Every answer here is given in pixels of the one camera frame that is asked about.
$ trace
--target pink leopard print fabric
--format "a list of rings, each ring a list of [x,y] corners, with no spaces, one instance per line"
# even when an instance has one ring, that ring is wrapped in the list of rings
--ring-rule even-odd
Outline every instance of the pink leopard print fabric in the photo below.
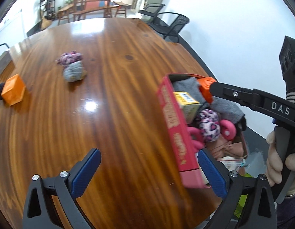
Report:
[[[199,129],[203,134],[205,142],[213,142],[218,139],[221,133],[219,117],[216,112],[204,109],[199,116]]]
[[[83,59],[83,55],[81,53],[76,53],[76,51],[67,52],[60,56],[59,59],[56,60],[57,64],[64,66],[66,68],[69,64],[75,63]]]

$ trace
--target orange box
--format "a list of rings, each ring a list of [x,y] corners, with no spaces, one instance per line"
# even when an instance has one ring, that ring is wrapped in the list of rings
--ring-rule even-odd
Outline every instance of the orange box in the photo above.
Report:
[[[22,101],[25,90],[26,85],[19,74],[16,74],[6,80],[1,96],[8,105],[12,106]]]

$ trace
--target cardboard box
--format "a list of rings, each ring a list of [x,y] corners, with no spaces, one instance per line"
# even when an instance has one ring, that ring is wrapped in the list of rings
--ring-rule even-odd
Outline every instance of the cardboard box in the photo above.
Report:
[[[193,97],[187,92],[174,92],[174,95],[180,109],[183,111],[186,123],[192,123],[201,104],[194,100]]]
[[[182,183],[187,188],[209,188],[208,180],[204,176],[198,161],[197,154],[192,143],[183,111],[179,108],[172,83],[175,81],[185,80],[190,77],[203,78],[203,76],[185,73],[167,74],[157,91],[159,104],[162,108],[163,115],[168,128],[173,152],[180,173]],[[236,137],[234,143],[242,142],[244,153],[247,154],[246,144],[243,138]]]
[[[1,96],[8,105],[12,106],[22,101],[25,90],[26,85],[20,75],[16,74],[6,80]]]

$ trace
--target yellow box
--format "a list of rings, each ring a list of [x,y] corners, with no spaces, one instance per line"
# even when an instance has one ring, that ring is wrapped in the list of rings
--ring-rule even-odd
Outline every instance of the yellow box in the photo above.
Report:
[[[6,80],[1,96],[8,105],[14,105],[23,99],[26,85],[19,74]]]
[[[192,123],[201,104],[187,92],[174,92],[176,101],[183,111],[187,124]]]

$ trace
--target red box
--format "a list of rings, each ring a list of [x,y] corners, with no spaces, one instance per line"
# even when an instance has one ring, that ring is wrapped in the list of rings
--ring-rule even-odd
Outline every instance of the red box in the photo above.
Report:
[[[187,130],[187,123],[182,110],[175,99],[172,83],[185,80],[189,77],[203,78],[203,76],[185,73],[167,74],[157,91],[158,100],[168,127],[171,144],[178,165],[180,177],[186,188],[209,188],[206,177],[197,162],[192,138]],[[239,139],[243,143],[244,154],[247,148],[243,136]]]

